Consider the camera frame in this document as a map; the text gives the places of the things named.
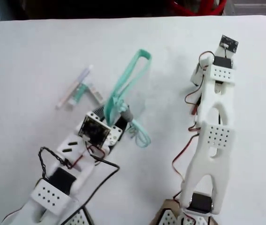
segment teal lanyard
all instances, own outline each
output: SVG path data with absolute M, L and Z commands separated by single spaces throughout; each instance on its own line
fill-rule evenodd
M 144 57 L 147 59 L 146 65 L 140 70 L 140 72 L 134 77 L 129 84 L 125 87 L 124 84 L 130 78 L 137 61 Z M 150 67 L 152 61 L 152 56 L 149 52 L 145 50 L 138 50 L 133 59 L 128 64 L 127 68 L 123 72 L 122 76 L 117 81 L 109 99 L 107 100 L 104 107 L 104 114 L 106 118 L 106 122 L 108 126 L 112 126 L 115 123 L 115 119 L 118 113 L 121 113 L 127 109 L 127 104 L 124 102 L 124 97 L 129 92 L 130 89 L 134 86 L 134 84 L 147 72 Z M 146 130 L 135 120 L 133 119 L 130 125 L 135 129 L 136 133 L 136 144 L 139 147 L 145 148 L 151 143 L 151 139 L 147 134 Z

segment marker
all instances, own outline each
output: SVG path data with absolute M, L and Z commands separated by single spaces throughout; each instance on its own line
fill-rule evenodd
M 64 97 L 62 97 L 60 99 L 60 101 L 56 105 L 56 109 L 60 109 L 65 104 L 65 102 L 69 99 L 69 97 L 71 96 L 71 94 L 73 93 L 73 91 L 75 89 L 77 89 L 77 87 L 80 85 L 80 83 L 90 73 L 90 71 L 92 70 L 92 68 L 93 68 L 93 65 L 90 65 L 90 66 L 88 66 L 88 68 L 86 68 L 86 69 L 83 70 L 83 72 L 79 75 L 79 77 L 67 89 L 66 94 L 64 95 Z

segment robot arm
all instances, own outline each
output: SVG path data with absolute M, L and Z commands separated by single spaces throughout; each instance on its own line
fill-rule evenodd
M 43 179 L 37 183 L 21 210 L 6 218 L 3 225 L 58 225 L 79 208 L 77 194 L 95 166 L 95 159 L 90 156 L 87 145 L 96 146 L 104 151 L 104 155 L 108 155 L 122 135 L 121 128 L 116 125 L 107 126 L 100 121 L 100 117 L 95 112 L 87 113 L 84 121 L 67 136 L 55 152 L 46 147 L 41 148 L 48 150 L 59 161 L 48 170 L 42 166 Z M 39 152 L 41 162 L 42 150 Z M 77 224 L 91 224 L 83 211 L 80 215 L 75 215 L 74 219 Z
M 222 36 L 220 46 L 213 58 L 199 60 L 191 81 L 202 82 L 201 103 L 196 117 L 199 129 L 198 145 L 182 182 L 180 205 L 188 214 L 210 216 L 219 214 L 229 178 L 229 157 L 235 139 L 233 95 L 235 70 L 232 57 L 238 42 Z M 210 111 L 216 108 L 222 124 L 208 120 Z M 215 148 L 215 156 L 209 156 L 209 149 Z M 212 178 L 212 195 L 196 193 L 194 189 L 205 176 Z

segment mounting hole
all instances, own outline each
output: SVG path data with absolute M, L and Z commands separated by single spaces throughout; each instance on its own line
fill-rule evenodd
M 62 152 L 71 152 L 72 149 L 63 149 Z
M 77 145 L 77 142 L 69 142 L 68 145 Z

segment white table surface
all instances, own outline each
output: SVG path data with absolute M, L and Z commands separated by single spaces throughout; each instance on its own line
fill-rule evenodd
M 139 48 L 152 56 L 150 89 L 140 122 L 152 144 L 124 138 L 108 160 L 121 170 L 87 205 L 97 225 L 146 225 L 180 189 L 171 161 L 189 140 L 184 96 L 198 56 L 225 34 L 239 41 L 235 60 L 236 144 L 220 215 L 223 225 L 266 224 L 266 17 L 170 17 L 0 22 L 0 221 L 20 208 L 41 176 L 38 150 L 55 149 L 95 104 L 74 111 L 55 104 L 85 65 L 106 98 Z M 196 142 L 177 164 L 185 172 Z M 53 162 L 45 157 L 46 163 Z M 84 199 L 112 168 L 98 166 Z M 209 183 L 203 186 L 211 191 Z

